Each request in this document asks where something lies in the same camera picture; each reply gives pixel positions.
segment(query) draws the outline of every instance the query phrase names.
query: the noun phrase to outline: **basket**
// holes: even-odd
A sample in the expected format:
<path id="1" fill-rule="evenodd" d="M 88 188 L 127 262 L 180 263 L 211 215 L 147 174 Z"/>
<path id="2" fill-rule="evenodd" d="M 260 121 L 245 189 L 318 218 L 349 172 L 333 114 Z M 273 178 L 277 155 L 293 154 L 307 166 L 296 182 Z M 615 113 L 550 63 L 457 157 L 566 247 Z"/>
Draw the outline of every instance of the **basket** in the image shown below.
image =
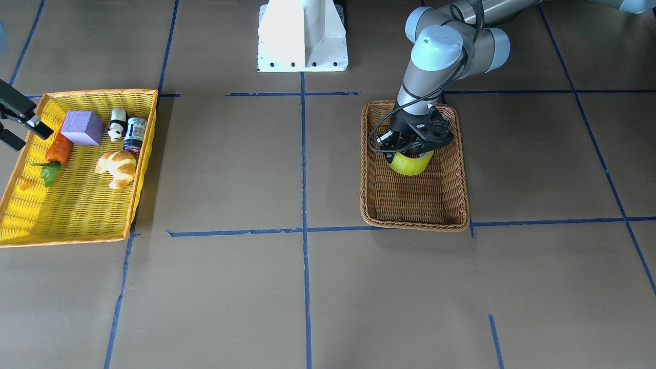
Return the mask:
<path id="1" fill-rule="evenodd" d="M 111 142 L 103 135 L 99 146 L 72 145 L 55 185 L 46 188 L 40 178 L 41 168 L 31 164 L 45 162 L 45 152 L 55 134 L 41 140 L 29 132 L 0 202 L 0 248 L 127 239 L 152 150 L 156 104 L 157 90 L 153 89 L 43 95 L 36 114 L 55 132 L 70 110 L 93 111 L 105 124 L 109 123 L 113 108 L 123 108 L 128 116 L 146 119 L 144 143 L 136 156 L 136 175 L 128 186 L 112 190 L 108 186 L 112 176 L 94 172 L 98 158 L 105 152 L 123 149 L 122 140 Z"/>
<path id="2" fill-rule="evenodd" d="M 367 145 L 374 126 L 394 109 L 394 101 L 373 100 L 362 110 L 360 213 L 370 225 L 460 232 L 469 225 L 469 203 L 458 115 L 444 104 L 438 110 L 450 123 L 453 142 L 435 151 L 426 170 L 414 176 L 390 169 L 382 154 Z M 389 128 L 389 119 L 376 135 Z"/>

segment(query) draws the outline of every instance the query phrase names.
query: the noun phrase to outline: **small white toy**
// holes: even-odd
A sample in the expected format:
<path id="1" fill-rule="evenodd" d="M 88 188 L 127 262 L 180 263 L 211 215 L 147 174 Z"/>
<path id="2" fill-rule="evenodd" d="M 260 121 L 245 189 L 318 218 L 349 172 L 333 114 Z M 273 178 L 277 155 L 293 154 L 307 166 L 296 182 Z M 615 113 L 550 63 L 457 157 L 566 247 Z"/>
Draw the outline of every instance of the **small white toy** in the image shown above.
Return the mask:
<path id="1" fill-rule="evenodd" d="M 125 109 L 112 109 L 112 120 L 110 122 L 110 128 L 107 130 L 107 136 L 110 137 L 110 141 L 116 142 L 117 139 L 123 136 L 123 132 L 126 129 L 127 116 Z"/>

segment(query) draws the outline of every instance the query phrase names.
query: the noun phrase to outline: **yellow tape roll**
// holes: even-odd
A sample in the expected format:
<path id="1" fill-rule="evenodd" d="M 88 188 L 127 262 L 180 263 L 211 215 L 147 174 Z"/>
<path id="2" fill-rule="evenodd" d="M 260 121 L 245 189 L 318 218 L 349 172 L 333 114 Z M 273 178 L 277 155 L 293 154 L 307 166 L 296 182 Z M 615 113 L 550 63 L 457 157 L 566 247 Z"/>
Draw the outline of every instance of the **yellow tape roll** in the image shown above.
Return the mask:
<path id="1" fill-rule="evenodd" d="M 433 151 L 425 152 L 418 158 L 408 158 L 407 156 L 397 152 L 394 154 L 394 159 L 390 164 L 390 168 L 396 173 L 402 175 L 418 175 L 426 170 L 430 158 L 433 157 Z"/>

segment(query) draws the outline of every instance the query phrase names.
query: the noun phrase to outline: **purple block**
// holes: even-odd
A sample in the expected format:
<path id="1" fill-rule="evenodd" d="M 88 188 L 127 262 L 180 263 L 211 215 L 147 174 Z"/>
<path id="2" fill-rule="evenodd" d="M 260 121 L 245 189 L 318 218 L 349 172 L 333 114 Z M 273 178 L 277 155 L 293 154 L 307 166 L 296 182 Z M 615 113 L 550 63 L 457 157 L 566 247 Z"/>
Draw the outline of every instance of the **purple block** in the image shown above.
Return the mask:
<path id="1" fill-rule="evenodd" d="M 62 125 L 62 135 L 76 145 L 97 146 L 104 132 L 102 120 L 86 110 L 68 112 Z"/>

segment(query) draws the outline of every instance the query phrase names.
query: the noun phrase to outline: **brown wicker basket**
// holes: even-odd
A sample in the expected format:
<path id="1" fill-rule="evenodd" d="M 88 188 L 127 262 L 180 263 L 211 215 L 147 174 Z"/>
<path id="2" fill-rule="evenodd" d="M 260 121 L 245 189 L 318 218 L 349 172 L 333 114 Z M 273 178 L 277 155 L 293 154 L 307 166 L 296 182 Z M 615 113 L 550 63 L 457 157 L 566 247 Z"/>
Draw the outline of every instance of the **brown wicker basket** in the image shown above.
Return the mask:
<path id="1" fill-rule="evenodd" d="M 426 171 L 410 177 L 393 171 L 367 145 L 369 133 L 392 111 L 394 101 L 373 100 L 362 109 L 360 213 L 370 225 L 439 232 L 460 232 L 469 225 L 458 114 L 448 105 L 437 107 L 451 124 L 453 142 L 435 151 Z M 389 124 L 387 119 L 376 134 Z"/>

